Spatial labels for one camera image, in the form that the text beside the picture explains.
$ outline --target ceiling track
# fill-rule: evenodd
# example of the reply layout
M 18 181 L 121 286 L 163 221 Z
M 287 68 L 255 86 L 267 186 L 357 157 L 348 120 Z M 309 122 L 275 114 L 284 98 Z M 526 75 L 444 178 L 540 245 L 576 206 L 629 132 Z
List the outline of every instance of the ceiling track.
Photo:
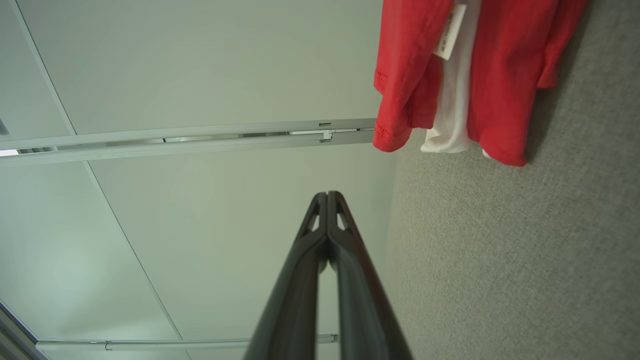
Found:
M 373 138 L 372 120 L 205 126 L 14 140 L 0 142 L 0 149 L 6 154 L 0 156 L 0 167 L 365 143 Z M 366 127 L 348 128 L 354 125 Z
M 202 340 L 202 341 L 39 341 L 36 348 L 48 351 L 175 351 L 175 350 L 217 350 L 224 348 L 246 348 L 251 339 Z M 338 334 L 320 334 L 318 344 L 339 342 Z

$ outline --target white tag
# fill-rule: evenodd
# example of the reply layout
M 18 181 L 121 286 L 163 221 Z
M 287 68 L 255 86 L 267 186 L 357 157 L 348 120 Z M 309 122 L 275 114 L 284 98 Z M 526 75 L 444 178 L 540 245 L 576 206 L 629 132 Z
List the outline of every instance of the white tag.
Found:
M 436 49 L 433 51 L 437 56 L 445 60 L 451 57 L 453 45 L 456 43 L 460 25 L 462 25 L 462 17 L 465 15 L 466 9 L 467 6 L 465 4 L 456 4 L 451 10 L 447 24 L 445 24 L 444 30 L 442 31 L 442 36 L 440 36 L 438 45 L 436 45 Z

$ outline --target gray fabric wall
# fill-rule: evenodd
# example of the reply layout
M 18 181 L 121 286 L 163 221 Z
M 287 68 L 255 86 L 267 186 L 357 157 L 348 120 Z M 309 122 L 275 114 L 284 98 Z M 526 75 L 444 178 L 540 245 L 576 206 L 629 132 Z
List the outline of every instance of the gray fabric wall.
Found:
M 417 359 L 640 359 L 640 1 L 592 1 L 530 164 L 397 154 L 387 291 Z

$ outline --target ceiling panel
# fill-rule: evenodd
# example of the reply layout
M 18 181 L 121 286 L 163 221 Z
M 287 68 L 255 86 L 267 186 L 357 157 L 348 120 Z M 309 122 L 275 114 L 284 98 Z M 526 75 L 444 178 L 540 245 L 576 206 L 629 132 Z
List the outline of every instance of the ceiling panel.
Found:
M 189 360 L 186 351 L 47 351 L 46 354 L 51 360 Z
M 19 0 L 81 134 L 375 117 L 381 0 Z
M 29 47 L 13 0 L 0 0 L 0 142 L 72 135 Z
M 0 299 L 40 339 L 177 338 L 82 163 L 0 172 Z
M 245 352 L 245 348 L 190 350 L 189 356 L 191 360 L 243 360 Z M 316 360 L 340 360 L 340 344 L 318 344 L 316 354 Z
M 247 338 L 313 195 L 341 191 L 384 273 L 394 173 L 370 144 L 92 161 L 185 339 Z M 338 330 L 337 281 L 321 276 L 318 332 Z

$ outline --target red jacket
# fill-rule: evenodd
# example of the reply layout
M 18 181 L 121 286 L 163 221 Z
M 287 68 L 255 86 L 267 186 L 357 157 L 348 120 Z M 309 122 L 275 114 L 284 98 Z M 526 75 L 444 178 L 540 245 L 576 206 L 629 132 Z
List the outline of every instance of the red jacket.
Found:
M 469 137 L 508 165 L 524 147 L 537 88 L 556 84 L 558 59 L 586 0 L 483 0 L 471 68 Z M 385 0 L 374 86 L 383 95 L 373 144 L 395 151 L 411 128 L 433 126 L 442 80 L 432 56 L 451 0 Z
M 411 128 L 433 126 L 442 80 L 432 56 L 452 0 L 385 0 L 374 86 L 382 94 L 373 144 L 400 149 Z
M 560 54 L 586 0 L 483 0 L 471 63 L 469 137 L 501 163 L 524 166 L 537 88 L 556 85 Z

